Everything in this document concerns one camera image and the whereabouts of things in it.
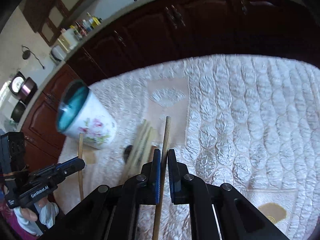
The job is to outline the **gloved left hand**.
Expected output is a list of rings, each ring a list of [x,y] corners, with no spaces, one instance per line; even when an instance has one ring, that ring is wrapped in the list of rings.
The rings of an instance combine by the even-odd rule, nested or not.
[[[47,197],[42,198],[29,208],[15,207],[13,209],[19,226],[27,233],[40,236],[44,230],[55,224],[59,208]]]

